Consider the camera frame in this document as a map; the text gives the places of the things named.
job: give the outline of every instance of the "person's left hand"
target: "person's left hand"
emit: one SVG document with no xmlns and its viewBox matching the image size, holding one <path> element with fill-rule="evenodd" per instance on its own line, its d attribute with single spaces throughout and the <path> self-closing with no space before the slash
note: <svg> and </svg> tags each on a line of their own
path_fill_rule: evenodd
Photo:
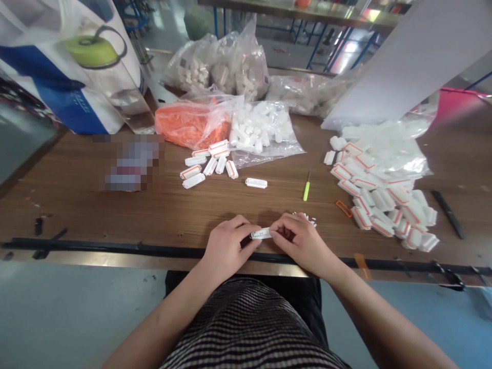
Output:
<svg viewBox="0 0 492 369">
<path fill-rule="evenodd" d="M 260 229 L 242 215 L 222 222 L 210 232 L 205 255 L 198 266 L 207 277 L 221 284 L 232 277 L 260 245 L 261 240 L 251 240 L 244 247 L 240 244 L 250 233 Z"/>
</svg>

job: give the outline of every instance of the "green bottle cap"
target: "green bottle cap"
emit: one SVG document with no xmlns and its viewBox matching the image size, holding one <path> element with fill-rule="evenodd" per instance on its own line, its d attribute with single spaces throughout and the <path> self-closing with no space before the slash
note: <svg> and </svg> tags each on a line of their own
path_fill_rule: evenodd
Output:
<svg viewBox="0 0 492 369">
<path fill-rule="evenodd" d="M 71 38 L 65 42 L 65 48 L 81 67 L 88 69 L 107 68 L 120 60 L 113 45 L 99 36 Z"/>
</svg>

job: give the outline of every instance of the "forearm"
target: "forearm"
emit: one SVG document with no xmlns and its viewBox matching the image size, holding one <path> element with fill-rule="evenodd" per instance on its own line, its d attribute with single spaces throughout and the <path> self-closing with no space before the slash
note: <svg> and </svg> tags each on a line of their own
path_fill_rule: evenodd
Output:
<svg viewBox="0 0 492 369">
<path fill-rule="evenodd" d="M 420 329 L 392 307 L 354 271 L 337 266 L 325 279 L 344 305 L 380 367 L 456 368 Z"/>
<path fill-rule="evenodd" d="M 219 286 L 220 281 L 211 278 L 199 263 L 128 336 L 103 368 L 158 368 Z"/>
</svg>

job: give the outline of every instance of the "green screwdriver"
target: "green screwdriver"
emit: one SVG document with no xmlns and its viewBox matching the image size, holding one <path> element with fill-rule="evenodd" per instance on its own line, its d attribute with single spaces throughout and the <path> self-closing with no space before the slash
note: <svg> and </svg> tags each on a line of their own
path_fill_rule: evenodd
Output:
<svg viewBox="0 0 492 369">
<path fill-rule="evenodd" d="M 309 174 L 307 175 L 307 182 L 306 182 L 306 188 L 304 189 L 304 197 L 302 198 L 304 201 L 308 200 L 308 193 L 309 193 L 309 178 L 311 177 L 311 169 L 309 169 Z"/>
</svg>

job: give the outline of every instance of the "floor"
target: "floor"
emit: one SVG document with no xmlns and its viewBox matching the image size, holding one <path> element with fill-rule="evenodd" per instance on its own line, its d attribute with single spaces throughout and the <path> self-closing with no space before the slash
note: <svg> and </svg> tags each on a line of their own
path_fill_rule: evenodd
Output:
<svg viewBox="0 0 492 369">
<path fill-rule="evenodd" d="M 160 270 L 0 261 L 0 367 L 100 367 L 162 300 L 165 276 Z M 490 367 L 492 289 L 370 284 L 459 367 Z M 354 369 L 376 369 L 326 283 L 322 303 L 331 349 Z"/>
</svg>

